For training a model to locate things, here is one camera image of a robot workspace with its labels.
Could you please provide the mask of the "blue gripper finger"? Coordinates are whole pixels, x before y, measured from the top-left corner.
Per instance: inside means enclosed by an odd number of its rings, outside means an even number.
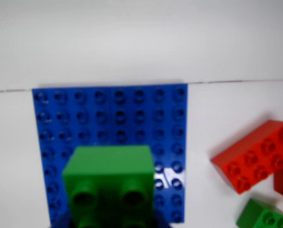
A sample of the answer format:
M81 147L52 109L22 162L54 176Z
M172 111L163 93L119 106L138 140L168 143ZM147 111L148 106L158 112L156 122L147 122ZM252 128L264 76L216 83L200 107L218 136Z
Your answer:
M71 227L71 214L65 212L55 219L52 223L51 228L70 228Z
M163 213L159 210L154 210L153 228L171 228Z

